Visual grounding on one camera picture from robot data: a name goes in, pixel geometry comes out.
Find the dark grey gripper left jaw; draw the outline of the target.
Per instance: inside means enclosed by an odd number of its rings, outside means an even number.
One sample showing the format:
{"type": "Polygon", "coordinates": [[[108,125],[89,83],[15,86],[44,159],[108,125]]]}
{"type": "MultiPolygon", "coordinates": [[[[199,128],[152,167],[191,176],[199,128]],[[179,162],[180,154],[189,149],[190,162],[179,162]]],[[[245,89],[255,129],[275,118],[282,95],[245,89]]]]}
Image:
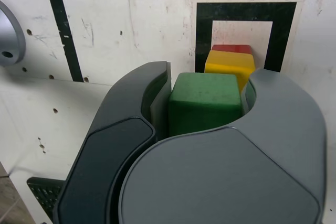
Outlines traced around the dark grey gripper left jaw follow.
{"type": "Polygon", "coordinates": [[[54,223],[118,223],[134,161],[168,137],[171,65],[146,63],[117,81],[91,123],[54,208],[54,223]]]}

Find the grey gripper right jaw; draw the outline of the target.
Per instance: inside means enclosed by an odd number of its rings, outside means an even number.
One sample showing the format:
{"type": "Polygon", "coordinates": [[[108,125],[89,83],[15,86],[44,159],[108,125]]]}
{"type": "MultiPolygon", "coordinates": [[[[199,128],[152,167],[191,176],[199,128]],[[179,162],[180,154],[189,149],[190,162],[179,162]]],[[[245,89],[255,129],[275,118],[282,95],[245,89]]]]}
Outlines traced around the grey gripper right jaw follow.
{"type": "Polygon", "coordinates": [[[162,140],[128,171],[120,223],[321,223],[327,129],[315,100],[290,78],[259,69],[247,113],[162,140]]]}

